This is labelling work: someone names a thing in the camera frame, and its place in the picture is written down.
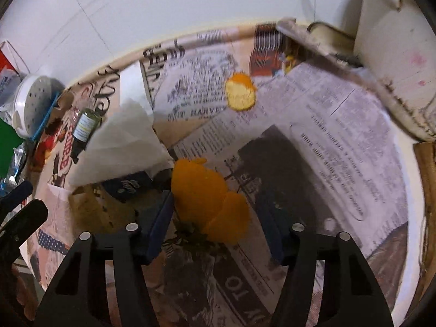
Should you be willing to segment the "white rice cooker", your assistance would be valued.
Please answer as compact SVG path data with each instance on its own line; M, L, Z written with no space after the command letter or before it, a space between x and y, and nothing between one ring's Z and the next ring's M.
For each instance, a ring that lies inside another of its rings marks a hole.
M276 29L376 93L412 136L435 141L435 15L420 0L363 0L350 53L292 19Z

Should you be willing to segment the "white perforated round lid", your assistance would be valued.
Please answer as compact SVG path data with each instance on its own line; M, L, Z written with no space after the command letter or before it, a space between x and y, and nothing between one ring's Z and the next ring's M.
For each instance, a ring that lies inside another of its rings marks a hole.
M35 136L55 98L52 80L27 75L20 83L13 103L12 127L23 139Z

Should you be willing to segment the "small orange peel piece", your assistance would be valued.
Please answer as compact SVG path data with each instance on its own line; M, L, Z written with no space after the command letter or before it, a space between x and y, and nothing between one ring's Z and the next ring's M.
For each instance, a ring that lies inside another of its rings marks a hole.
M256 87L244 73L234 73L225 82L228 107L235 111L247 111L256 103Z

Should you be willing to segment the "newspaper sheet on counter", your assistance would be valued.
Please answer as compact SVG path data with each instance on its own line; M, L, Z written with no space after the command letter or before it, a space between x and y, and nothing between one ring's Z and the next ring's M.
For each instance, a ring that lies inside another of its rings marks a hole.
M142 267L158 326L271 326L287 268L272 258L255 212L263 190L319 234L348 232L376 280L388 264L388 281L397 285L407 253L407 186L379 100L353 73L321 57L280 71L278 54L299 55L301 45L272 25L223 31L255 38L249 72L235 72L252 80L255 105L235 111L225 94L226 108L189 134L170 146L158 138L174 165L204 158L205 167L243 194L250 225L234 246L212 242L181 222L174 205L161 252ZM74 169L65 188L48 185L38 198L49 218L29 241L29 260L45 290L82 232L113 234L136 222L171 192L173 169L72 187ZM105 268L110 326L122 326L113 263ZM306 325L318 326L323 280L320 261Z

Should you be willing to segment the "retro printed table mat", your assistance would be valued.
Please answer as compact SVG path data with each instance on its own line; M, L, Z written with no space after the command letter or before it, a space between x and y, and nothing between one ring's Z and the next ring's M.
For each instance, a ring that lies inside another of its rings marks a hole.
M227 106L224 84L249 72L255 38L217 30L165 41L87 75L59 98L35 152L32 173L41 197L48 185L65 188L98 126L124 103L153 119L167 146Z

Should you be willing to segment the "blue plastic basin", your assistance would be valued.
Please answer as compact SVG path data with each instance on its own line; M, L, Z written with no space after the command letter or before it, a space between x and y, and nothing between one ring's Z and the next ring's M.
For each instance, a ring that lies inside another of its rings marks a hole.
M51 115L53 109L58 104L58 99L60 98L60 95L61 95L61 91L55 93L55 96L54 96L53 100L51 101L50 107L48 108L47 112L45 113L45 116L43 117L41 124L37 128L36 133L31 137L32 142L35 143L37 140L40 139L47 123L49 122L50 115Z

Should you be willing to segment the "wooden cutting board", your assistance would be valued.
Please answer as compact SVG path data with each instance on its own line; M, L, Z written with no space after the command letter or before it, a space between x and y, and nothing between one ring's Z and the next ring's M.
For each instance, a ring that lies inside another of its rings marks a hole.
M435 277L435 143L418 143L414 153L420 170L424 195L423 253L417 298L420 300Z

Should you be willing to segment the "white paper napkin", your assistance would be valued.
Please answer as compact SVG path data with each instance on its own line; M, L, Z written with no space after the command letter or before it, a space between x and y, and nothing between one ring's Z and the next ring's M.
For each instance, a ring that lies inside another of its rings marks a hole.
M129 101L95 131L67 182L81 187L142 171L155 178L173 166L150 116L139 103Z

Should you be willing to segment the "large orange peel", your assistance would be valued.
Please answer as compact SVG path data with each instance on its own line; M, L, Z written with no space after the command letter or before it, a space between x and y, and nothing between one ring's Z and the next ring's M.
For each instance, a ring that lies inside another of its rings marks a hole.
M204 158L175 162L171 178L175 210L181 222L194 225L209 241L234 246L247 234L250 206L205 163Z

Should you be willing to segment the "green plastic box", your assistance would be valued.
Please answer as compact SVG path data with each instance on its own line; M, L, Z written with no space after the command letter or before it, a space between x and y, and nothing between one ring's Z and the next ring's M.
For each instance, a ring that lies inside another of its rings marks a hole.
M0 120L0 176L3 178L9 169L13 156L13 149L22 144L24 140L20 138L15 130Z

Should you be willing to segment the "small dark glass bottle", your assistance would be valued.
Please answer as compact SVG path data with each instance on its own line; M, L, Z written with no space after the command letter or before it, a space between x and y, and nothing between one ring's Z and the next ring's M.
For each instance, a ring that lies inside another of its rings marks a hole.
M84 108L80 113L72 133L73 143L70 157L74 164L78 163L79 154L86 149L89 139L101 123L101 116L91 108Z

